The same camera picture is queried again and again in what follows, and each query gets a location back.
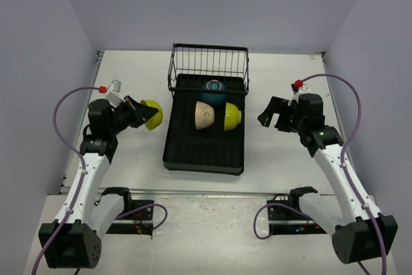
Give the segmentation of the lime green bowl front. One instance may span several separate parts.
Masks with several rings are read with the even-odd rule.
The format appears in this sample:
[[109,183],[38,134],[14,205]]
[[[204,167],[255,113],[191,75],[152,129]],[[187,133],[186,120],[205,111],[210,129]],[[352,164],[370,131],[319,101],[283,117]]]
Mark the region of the lime green bowl front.
[[145,99],[145,100],[141,100],[140,103],[145,106],[149,106],[150,108],[157,109],[157,112],[145,123],[146,128],[149,131],[152,131],[162,123],[162,120],[163,120],[162,108],[159,105],[159,103],[157,103],[154,100]]

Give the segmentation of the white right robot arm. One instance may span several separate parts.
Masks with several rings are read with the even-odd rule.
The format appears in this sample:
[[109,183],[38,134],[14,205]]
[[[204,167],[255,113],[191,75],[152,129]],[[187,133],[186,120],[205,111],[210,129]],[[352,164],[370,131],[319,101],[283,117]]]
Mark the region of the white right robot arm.
[[288,195],[289,215],[295,219],[307,216],[318,224],[331,236],[335,254],[344,264],[386,258],[397,222],[383,214],[363,188],[339,132],[325,123],[322,98],[313,93],[296,93],[292,100],[272,97],[257,119],[268,127],[275,114],[279,116],[276,129],[299,135],[339,204],[334,207],[313,187],[300,187]]

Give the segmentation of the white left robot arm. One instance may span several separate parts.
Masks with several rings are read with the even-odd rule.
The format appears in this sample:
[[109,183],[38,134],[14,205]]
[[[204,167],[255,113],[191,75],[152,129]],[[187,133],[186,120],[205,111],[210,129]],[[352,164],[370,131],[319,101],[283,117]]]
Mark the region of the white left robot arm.
[[134,203],[126,187],[100,183],[117,150],[117,136],[127,128],[153,130],[162,123],[162,109],[153,100],[97,99],[89,103],[88,125],[78,149],[79,167],[64,205],[51,223],[39,229],[42,249],[51,269],[93,269],[101,256],[102,239],[117,219],[133,214]]

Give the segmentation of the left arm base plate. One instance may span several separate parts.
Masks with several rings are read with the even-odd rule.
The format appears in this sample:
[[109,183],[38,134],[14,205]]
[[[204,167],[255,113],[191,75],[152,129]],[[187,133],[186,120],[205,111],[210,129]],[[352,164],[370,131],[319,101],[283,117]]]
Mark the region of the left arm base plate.
[[130,214],[119,221],[115,221],[108,229],[107,234],[118,235],[153,235],[153,208],[149,204],[153,204],[153,200],[132,200],[131,211],[139,207],[142,210]]

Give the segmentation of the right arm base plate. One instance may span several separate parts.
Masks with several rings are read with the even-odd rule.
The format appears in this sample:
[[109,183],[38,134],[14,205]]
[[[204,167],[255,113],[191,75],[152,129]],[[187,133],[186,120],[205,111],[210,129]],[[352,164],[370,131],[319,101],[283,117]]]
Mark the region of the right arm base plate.
[[319,225],[289,209],[270,206],[267,210],[268,226],[275,235],[326,234]]

